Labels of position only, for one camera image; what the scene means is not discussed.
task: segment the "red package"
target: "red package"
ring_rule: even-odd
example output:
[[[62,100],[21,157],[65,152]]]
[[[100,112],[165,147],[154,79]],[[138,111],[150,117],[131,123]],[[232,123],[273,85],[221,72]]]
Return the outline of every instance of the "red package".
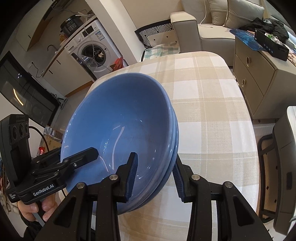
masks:
[[[122,69],[123,68],[123,56],[121,56],[120,58],[116,59],[115,61],[115,66],[113,68],[113,71],[116,71],[118,69]]]
[[[45,147],[40,146],[39,147],[39,153],[40,153],[40,155],[42,155],[43,153],[45,153]]]

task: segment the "drawer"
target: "drawer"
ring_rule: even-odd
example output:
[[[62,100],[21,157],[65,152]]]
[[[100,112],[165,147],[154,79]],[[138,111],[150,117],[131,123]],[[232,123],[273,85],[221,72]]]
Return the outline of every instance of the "drawer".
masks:
[[[245,97],[247,98],[250,105],[251,111],[254,114],[263,99],[263,95],[252,75],[249,73],[247,67],[243,64],[243,62],[239,59],[237,55],[235,55],[234,59],[233,72],[241,88],[243,89]]]
[[[259,51],[250,49],[241,40],[236,38],[235,45],[236,55],[253,76],[262,94],[265,95],[274,75],[274,68]]]

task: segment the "finger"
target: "finger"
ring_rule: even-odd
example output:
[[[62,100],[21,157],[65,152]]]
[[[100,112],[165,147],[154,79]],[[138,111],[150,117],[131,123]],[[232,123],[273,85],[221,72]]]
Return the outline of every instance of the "finger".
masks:
[[[17,206],[25,219],[27,219],[29,221],[35,220],[35,217],[32,213],[38,212],[38,206],[36,203],[32,203],[30,205],[25,205],[22,201],[19,201],[19,202],[17,202]]]
[[[57,209],[57,203],[55,202],[54,206],[43,215],[43,220],[46,222],[56,209]]]
[[[55,194],[52,194],[45,198],[45,200],[42,202],[42,209],[45,212],[48,212],[50,209],[52,209],[55,205]]]

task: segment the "power cord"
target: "power cord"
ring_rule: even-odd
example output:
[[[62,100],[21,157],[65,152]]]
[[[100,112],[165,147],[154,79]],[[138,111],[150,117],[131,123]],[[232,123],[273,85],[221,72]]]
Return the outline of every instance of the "power cord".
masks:
[[[38,71],[39,71],[39,69],[34,65],[34,67],[37,69],[37,73],[36,73],[36,78],[40,78],[41,76],[42,76],[42,73],[41,73],[41,75],[40,76],[37,76],[38,75]]]
[[[213,28],[212,26],[202,26],[202,22],[205,20],[206,17],[207,17],[207,6],[205,5],[205,17],[204,17],[204,19],[200,22],[200,26],[201,26],[201,27],[205,27],[205,28]]]
[[[63,190],[63,189],[62,189],[62,193],[63,193],[64,197],[66,197],[66,194],[65,194],[65,192],[64,192],[64,190]]]
[[[79,12],[82,12],[82,11],[86,11],[86,13],[88,13],[86,9],[83,9],[83,10],[81,10],[79,12],[73,12],[70,9],[66,9],[66,8],[62,8],[62,9],[55,9],[55,8],[53,8],[53,10],[55,10],[55,11],[61,11],[62,10],[62,11],[66,11],[66,12],[71,12],[73,14],[76,14],[76,13],[79,13]]]
[[[42,133],[34,126],[29,126],[29,129],[34,129],[35,131],[37,131],[39,133],[39,135],[41,135],[42,139],[44,140],[45,142],[45,145],[46,145],[46,148],[47,148],[47,151],[49,152],[49,148],[48,148],[48,144],[47,144],[47,141],[45,139],[45,137],[42,135]]]

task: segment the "beige checkered cloth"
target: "beige checkered cloth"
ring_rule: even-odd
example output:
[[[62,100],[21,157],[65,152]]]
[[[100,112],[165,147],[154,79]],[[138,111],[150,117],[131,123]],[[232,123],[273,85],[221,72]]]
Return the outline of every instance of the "beige checkered cloth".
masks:
[[[233,182],[255,210],[259,165],[254,130],[225,61],[209,52],[146,60],[103,76],[89,92],[127,72],[150,75],[167,91],[178,119],[181,161],[209,182]],[[212,240],[217,240],[214,201],[212,207]],[[190,213],[191,203],[181,202],[171,175],[151,202],[118,217],[121,240],[186,240]]]

